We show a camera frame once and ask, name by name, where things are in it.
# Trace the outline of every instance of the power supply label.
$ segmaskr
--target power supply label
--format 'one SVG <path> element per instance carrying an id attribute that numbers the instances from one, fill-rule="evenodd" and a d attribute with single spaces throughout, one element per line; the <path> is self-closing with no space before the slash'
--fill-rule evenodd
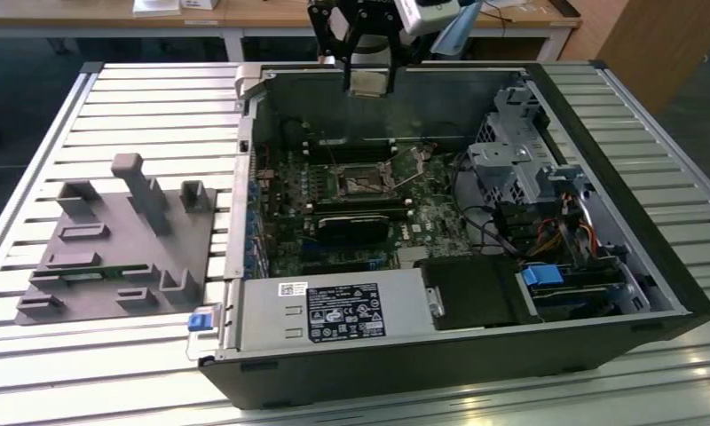
<path id="1" fill-rule="evenodd" d="M 308 337 L 314 343 L 386 335 L 376 283 L 308 288 Z"/>

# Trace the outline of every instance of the floor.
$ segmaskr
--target floor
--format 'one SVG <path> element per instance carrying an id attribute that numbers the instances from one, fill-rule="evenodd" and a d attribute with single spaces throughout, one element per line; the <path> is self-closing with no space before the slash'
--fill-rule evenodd
<path id="1" fill-rule="evenodd" d="M 70 43 L 70 49 L 68 54 L 58 55 L 44 39 L 0 40 L 0 213 L 82 63 L 107 54 L 100 46 L 88 44 Z M 216 46 L 195 39 L 168 44 L 132 41 L 123 51 L 139 55 L 142 61 L 220 59 Z M 710 177 L 710 52 L 659 119 Z"/>

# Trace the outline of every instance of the wooden desk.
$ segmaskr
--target wooden desk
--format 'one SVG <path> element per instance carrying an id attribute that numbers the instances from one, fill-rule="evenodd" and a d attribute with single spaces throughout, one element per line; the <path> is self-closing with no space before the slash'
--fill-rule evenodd
<path id="1" fill-rule="evenodd" d="M 308 28 L 307 7 L 307 0 L 228 0 L 224 21 L 230 27 Z M 580 18 L 566 18 L 548 0 L 534 0 L 524 7 L 508 7 L 502 12 L 504 18 L 514 21 L 507 23 L 510 28 L 575 28 L 582 22 Z M 491 14 L 496 15 L 498 11 L 492 10 Z M 480 14 L 476 27 L 503 26 L 500 19 Z"/>
<path id="2" fill-rule="evenodd" d="M 132 0 L 0 0 L 0 37 L 224 38 L 228 57 L 244 60 L 247 36 L 314 36 L 307 0 L 222 0 L 214 11 L 135 18 Z M 580 19 L 566 18 L 548 0 L 503 9 L 506 23 L 480 15 L 472 37 L 546 38 L 540 59 L 558 59 Z"/>

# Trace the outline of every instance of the blue tab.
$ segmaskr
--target blue tab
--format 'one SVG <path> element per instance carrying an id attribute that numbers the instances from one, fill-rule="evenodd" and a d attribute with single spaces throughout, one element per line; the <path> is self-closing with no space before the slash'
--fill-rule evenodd
<path id="1" fill-rule="evenodd" d="M 190 331 L 208 331 L 214 329 L 214 315 L 210 313 L 194 313 L 190 315 Z"/>
<path id="2" fill-rule="evenodd" d="M 524 270 L 527 286 L 550 286 L 564 283 L 564 277 L 555 264 L 534 264 Z"/>

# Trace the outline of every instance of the motherboard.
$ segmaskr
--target motherboard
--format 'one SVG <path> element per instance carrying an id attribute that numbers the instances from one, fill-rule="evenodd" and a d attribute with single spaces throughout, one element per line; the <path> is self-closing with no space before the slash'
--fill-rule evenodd
<path id="1" fill-rule="evenodd" d="M 310 140 L 259 151 L 268 275 L 412 268 L 472 253 L 451 196 L 454 153 L 426 140 Z"/>

